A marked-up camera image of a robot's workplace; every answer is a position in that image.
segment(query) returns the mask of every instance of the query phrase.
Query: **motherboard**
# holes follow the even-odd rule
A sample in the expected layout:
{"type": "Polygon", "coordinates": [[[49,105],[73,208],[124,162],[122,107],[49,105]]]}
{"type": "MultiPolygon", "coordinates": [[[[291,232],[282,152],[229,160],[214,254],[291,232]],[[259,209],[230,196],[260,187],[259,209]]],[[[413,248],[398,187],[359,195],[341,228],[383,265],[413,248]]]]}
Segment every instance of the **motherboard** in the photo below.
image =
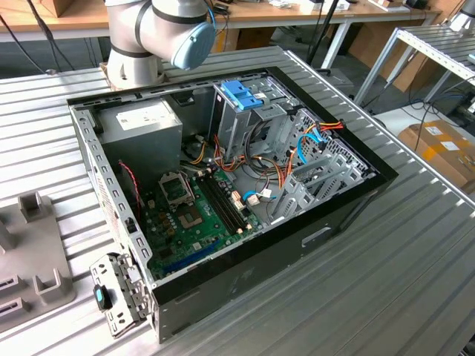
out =
{"type": "Polygon", "coordinates": [[[257,230],[261,222],[239,197],[226,174],[207,170],[189,177],[165,174],[145,193],[142,229],[154,258],[148,267],[156,278],[178,271],[257,230]]]}

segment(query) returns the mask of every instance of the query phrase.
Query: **blue latch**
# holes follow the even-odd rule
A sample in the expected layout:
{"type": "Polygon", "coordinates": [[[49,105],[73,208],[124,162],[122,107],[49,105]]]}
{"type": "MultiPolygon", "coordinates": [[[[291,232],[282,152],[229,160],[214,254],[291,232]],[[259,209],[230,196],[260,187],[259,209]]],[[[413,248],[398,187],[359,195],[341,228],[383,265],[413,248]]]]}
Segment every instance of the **blue latch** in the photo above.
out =
{"type": "Polygon", "coordinates": [[[263,105],[263,101],[256,99],[251,91],[238,80],[224,82],[221,85],[221,89],[233,102],[237,103],[241,110],[259,108],[263,105]]]}

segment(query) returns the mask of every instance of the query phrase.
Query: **metal bracket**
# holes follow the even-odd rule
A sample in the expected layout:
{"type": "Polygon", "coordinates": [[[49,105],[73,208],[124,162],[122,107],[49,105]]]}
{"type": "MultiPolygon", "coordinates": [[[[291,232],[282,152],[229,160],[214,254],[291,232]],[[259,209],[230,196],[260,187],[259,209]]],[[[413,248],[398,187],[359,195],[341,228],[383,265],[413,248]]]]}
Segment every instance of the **metal bracket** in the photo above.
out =
{"type": "Polygon", "coordinates": [[[91,267],[91,274],[96,286],[105,287],[107,297],[111,301],[105,313],[109,329],[114,338],[121,337],[128,330],[140,325],[151,313],[151,298],[132,259],[126,255],[103,256],[91,267]]]}

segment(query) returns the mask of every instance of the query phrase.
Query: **red wire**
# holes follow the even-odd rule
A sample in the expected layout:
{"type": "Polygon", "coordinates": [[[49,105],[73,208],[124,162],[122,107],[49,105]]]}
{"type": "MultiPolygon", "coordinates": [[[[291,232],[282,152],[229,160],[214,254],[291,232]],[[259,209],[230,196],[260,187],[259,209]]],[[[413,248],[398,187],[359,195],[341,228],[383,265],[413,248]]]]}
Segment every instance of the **red wire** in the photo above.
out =
{"type": "Polygon", "coordinates": [[[335,130],[335,129],[343,129],[343,125],[337,125],[337,126],[326,126],[321,128],[321,131],[326,131],[326,130],[335,130]]]}
{"type": "Polygon", "coordinates": [[[124,163],[122,162],[119,162],[119,164],[128,172],[128,174],[131,176],[132,178],[132,182],[134,184],[134,187],[135,187],[135,197],[137,198],[137,219],[140,220],[140,196],[139,196],[139,186],[137,185],[137,181],[135,180],[135,176],[134,174],[132,173],[132,170],[127,167],[127,165],[125,165],[124,163]]]}

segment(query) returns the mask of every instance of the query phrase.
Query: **aluminum extrusion table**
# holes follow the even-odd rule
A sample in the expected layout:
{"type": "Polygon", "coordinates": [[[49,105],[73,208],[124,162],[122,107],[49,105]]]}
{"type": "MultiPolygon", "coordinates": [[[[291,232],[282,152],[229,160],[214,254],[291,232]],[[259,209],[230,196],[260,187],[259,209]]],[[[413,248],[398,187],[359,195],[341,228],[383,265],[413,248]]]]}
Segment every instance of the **aluminum extrusion table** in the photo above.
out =
{"type": "Polygon", "coordinates": [[[391,82],[394,76],[399,73],[407,59],[415,51],[419,51],[447,69],[447,72],[425,98],[426,102],[432,99],[451,73],[475,85],[475,65],[468,61],[468,55],[475,53],[475,30],[472,30],[469,36],[462,36],[444,25],[402,27],[394,30],[393,35],[384,46],[381,55],[356,95],[356,104],[361,104],[367,95],[398,39],[409,46],[387,78],[388,82],[391,82]]]}
{"type": "Polygon", "coordinates": [[[0,205],[50,196],[77,298],[0,334],[0,355],[456,355],[475,332],[475,204],[279,47],[210,56],[172,81],[280,67],[398,172],[344,234],[159,345],[114,340],[89,265],[114,250],[65,98],[109,91],[96,69],[0,81],[0,205]]]}

